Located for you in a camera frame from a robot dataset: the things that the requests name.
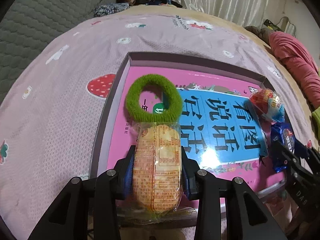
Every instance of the blue wrapper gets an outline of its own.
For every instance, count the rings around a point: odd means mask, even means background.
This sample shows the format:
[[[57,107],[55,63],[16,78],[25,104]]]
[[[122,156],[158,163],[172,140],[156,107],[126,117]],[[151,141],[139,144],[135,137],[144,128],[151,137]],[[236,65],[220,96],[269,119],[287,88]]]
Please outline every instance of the blue wrapper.
[[[279,141],[291,153],[294,150],[295,137],[291,125],[284,122],[277,122],[271,125],[271,142]],[[271,153],[273,169],[275,172],[280,172],[287,168],[287,160],[278,156],[276,153]]]

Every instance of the gray quilted fabric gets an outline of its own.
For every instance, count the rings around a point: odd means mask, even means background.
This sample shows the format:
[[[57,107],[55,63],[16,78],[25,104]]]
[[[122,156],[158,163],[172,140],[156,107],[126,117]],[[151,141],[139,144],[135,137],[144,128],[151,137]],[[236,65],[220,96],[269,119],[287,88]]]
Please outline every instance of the gray quilted fabric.
[[[111,2],[116,0],[15,0],[0,22],[0,103],[47,44]]]

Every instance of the silver screw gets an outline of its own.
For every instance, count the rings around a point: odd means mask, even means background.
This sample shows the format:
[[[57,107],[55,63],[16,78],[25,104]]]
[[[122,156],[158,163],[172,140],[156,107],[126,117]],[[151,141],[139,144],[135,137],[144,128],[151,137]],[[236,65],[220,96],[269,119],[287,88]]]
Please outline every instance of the silver screw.
[[[113,176],[116,174],[116,171],[115,170],[107,170],[107,175],[108,176]]]
[[[205,175],[207,175],[207,171],[206,171],[206,170],[199,170],[199,171],[197,171],[197,173],[198,173],[200,176],[205,176]]]
[[[243,183],[243,179],[240,178],[240,177],[235,177],[234,180],[235,180],[235,183],[237,183],[237,184],[242,184]]]
[[[80,181],[80,179],[78,177],[74,177],[74,178],[71,179],[71,183],[72,184],[78,184],[79,181]]]

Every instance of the beige mattress edge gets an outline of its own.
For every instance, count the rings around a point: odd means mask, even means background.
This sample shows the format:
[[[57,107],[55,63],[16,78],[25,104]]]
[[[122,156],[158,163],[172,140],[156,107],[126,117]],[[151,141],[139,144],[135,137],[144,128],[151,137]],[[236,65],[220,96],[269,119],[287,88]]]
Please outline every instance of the beige mattress edge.
[[[256,35],[253,33],[247,31],[243,27],[236,25],[232,22],[223,20],[221,18],[205,14],[198,11],[191,11],[188,9],[182,9],[182,8],[174,8],[169,6],[156,6],[156,5],[138,5],[130,7],[128,10],[122,11],[118,14],[122,15],[139,15],[139,14],[161,14],[161,15],[179,15],[181,17],[188,17],[191,19],[195,19],[197,21],[204,21],[208,22],[213,25],[218,25],[225,28],[231,28],[234,31],[240,32],[244,35],[246,35],[248,38],[250,38],[252,41],[254,41],[256,44],[258,44],[273,60],[278,70],[283,74],[283,76],[287,79],[289,84],[291,85],[293,91],[295,92],[299,102],[301,103],[302,109],[305,114],[305,118],[308,122],[308,127],[310,130],[312,130],[312,134],[314,135],[314,138],[310,138],[313,146],[318,149],[319,143],[316,139],[315,135],[315,129],[311,122],[311,107],[308,104],[308,101],[306,100],[305,96],[301,92],[301,89],[297,82],[293,79],[291,74],[287,71],[287,69],[273,56],[270,46],[268,46],[265,42],[263,42],[261,39],[259,39]]]

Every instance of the green ring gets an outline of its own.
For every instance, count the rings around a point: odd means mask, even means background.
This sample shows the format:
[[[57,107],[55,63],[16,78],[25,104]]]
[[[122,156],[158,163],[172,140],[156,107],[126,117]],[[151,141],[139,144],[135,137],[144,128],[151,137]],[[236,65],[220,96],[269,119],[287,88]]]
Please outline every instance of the green ring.
[[[162,114],[151,114],[139,105],[139,97],[147,85],[158,85],[168,98],[169,109]],[[138,78],[129,88],[125,104],[136,122],[177,122],[182,113],[182,99],[175,86],[164,76],[148,74]]]

